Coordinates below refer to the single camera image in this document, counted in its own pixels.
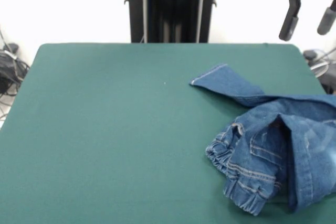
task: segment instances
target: green felt surface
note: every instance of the green felt surface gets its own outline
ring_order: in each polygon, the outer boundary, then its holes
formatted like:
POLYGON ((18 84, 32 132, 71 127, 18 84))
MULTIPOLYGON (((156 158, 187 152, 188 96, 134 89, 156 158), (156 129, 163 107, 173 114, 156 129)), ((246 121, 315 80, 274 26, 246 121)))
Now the green felt surface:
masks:
POLYGON ((188 85, 223 62, 268 93, 323 93, 294 46, 42 46, 0 132, 0 223, 335 223, 335 197, 252 217, 223 196, 205 147, 245 109, 188 85))

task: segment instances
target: jeans pocket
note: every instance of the jeans pocket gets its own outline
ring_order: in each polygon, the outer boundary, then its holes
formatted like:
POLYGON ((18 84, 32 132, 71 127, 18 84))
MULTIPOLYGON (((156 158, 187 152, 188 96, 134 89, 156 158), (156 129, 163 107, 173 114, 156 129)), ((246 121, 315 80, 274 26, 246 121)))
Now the jeans pocket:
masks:
POLYGON ((279 167, 286 165, 286 140, 280 127, 266 127, 250 140, 250 153, 279 167))

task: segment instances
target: black metal stand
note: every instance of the black metal stand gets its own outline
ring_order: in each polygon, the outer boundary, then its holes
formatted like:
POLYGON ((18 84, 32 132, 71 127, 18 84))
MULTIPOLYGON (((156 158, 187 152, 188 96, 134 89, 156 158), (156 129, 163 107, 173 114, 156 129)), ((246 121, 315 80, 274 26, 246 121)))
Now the black metal stand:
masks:
POLYGON ((333 26, 336 19, 336 0, 333 0, 330 7, 325 10, 321 23, 317 29, 319 35, 326 35, 330 32, 331 27, 333 26))
POLYGON ((208 42, 214 0, 129 0, 132 42, 208 42))
POLYGON ((289 8, 279 34, 279 38, 289 41, 294 33, 296 25, 299 21, 298 13, 301 8, 301 0, 289 0, 289 8))

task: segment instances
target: jeans cuff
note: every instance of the jeans cuff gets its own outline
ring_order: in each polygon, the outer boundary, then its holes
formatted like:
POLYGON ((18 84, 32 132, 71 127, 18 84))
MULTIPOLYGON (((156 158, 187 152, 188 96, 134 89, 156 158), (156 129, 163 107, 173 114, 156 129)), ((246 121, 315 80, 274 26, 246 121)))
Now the jeans cuff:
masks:
POLYGON ((206 148, 205 153, 213 165, 227 175, 227 162, 232 156, 232 150, 224 142, 215 140, 206 148))
POLYGON ((224 195, 231 199, 236 206, 254 216, 261 212, 267 202, 267 199, 262 197, 257 190, 245 186, 239 179, 227 179, 224 195))

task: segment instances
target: jeans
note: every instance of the jeans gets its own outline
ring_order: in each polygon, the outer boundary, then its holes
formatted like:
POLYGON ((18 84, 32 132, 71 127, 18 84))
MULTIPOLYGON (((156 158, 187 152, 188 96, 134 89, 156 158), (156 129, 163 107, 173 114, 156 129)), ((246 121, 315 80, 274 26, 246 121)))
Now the jeans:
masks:
POLYGON ((238 207, 256 216, 286 184, 292 211, 336 192, 336 96, 266 95, 228 65, 191 85, 251 107, 206 149, 238 207))

